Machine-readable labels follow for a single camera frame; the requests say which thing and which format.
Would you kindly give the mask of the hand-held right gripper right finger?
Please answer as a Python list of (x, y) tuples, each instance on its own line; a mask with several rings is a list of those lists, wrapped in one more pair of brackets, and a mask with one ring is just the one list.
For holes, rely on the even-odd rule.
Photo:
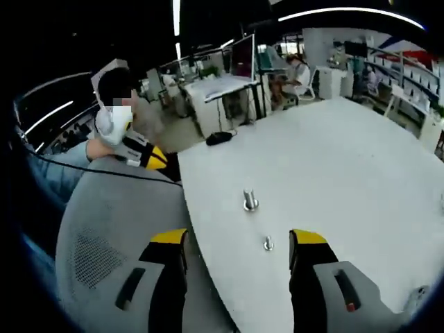
[(339, 261), (321, 235), (292, 229), (291, 278), (295, 332), (397, 332), (409, 320), (381, 298), (378, 286), (349, 261)]

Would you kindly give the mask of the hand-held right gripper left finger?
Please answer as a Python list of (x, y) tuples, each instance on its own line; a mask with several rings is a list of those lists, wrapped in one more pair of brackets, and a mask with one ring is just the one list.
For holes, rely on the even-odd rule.
[(106, 277), (104, 332), (181, 332), (187, 292), (187, 229), (154, 235), (136, 260)]

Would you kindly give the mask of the person's left hand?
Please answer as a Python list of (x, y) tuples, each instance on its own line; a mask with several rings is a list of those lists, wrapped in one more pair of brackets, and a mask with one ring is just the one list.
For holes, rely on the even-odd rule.
[(89, 139), (86, 143), (86, 156), (89, 161), (115, 155), (114, 150), (100, 139)]

